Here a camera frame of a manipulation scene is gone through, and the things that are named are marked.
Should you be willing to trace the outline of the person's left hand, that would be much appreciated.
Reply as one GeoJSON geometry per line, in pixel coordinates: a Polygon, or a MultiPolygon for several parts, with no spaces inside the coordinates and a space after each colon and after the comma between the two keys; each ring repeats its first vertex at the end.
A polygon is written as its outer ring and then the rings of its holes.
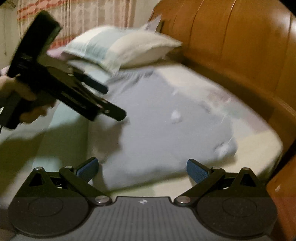
{"type": "MultiPolygon", "coordinates": [[[[12,92],[16,92],[20,97],[28,101],[36,100],[36,96],[24,84],[17,81],[16,78],[10,78],[7,75],[1,76],[1,106],[6,102],[6,99],[12,92]]],[[[40,116],[46,116],[49,108],[53,108],[56,101],[34,108],[28,113],[22,113],[20,123],[32,123],[40,116]]]]}

